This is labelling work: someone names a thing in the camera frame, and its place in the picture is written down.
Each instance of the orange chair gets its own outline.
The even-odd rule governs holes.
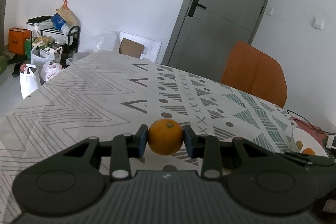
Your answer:
[[[232,49],[220,82],[282,108],[287,100],[280,64],[244,42],[237,42]]]

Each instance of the door handle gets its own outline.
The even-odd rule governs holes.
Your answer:
[[[196,10],[197,6],[203,8],[205,10],[207,9],[204,5],[199,4],[198,1],[199,0],[193,0],[193,2],[191,3],[190,9],[189,9],[189,13],[188,13],[189,17],[193,17],[194,16],[194,13],[195,13],[195,10]]]

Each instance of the black cable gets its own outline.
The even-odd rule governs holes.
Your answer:
[[[324,134],[324,135],[336,135],[335,132],[327,132],[327,131],[323,131],[322,129],[317,129],[317,128],[316,128],[315,126],[313,126],[313,125],[312,125],[312,124],[311,124],[305,117],[303,117],[303,116],[297,114],[297,113],[294,112],[294,111],[287,110],[288,115],[290,115],[289,112],[294,113],[295,115],[298,115],[299,117],[301,117],[302,119],[304,119],[308,124],[310,124],[312,127],[307,126],[303,121],[301,121],[301,120],[299,120],[299,119],[295,119],[295,118],[293,119],[293,120],[296,121],[296,122],[301,122],[301,123],[303,123],[303,124],[304,124],[306,127],[308,127],[309,129],[316,130],[318,133],[320,133],[320,134]]]

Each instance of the fruit on plate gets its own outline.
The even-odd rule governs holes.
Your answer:
[[[303,147],[303,144],[302,144],[302,142],[300,142],[300,141],[297,141],[295,144],[296,144],[296,146],[297,146],[297,148],[298,148],[299,150],[301,150],[301,149],[302,149],[302,147]]]
[[[312,150],[311,148],[306,148],[302,151],[302,154],[306,154],[306,155],[315,155],[315,151]]]
[[[153,123],[147,134],[147,142],[154,153],[171,155],[181,149],[183,130],[171,119],[161,119]]]

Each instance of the patterned tablecloth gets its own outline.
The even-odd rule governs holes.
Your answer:
[[[296,124],[278,106],[226,85],[133,57],[101,51],[71,65],[0,120],[0,223],[20,213],[11,194],[16,174],[89,136],[106,141],[172,118],[196,134],[230,142],[242,136],[287,151]],[[198,170],[184,147],[159,156],[147,147],[138,169]],[[107,173],[109,159],[101,172]]]

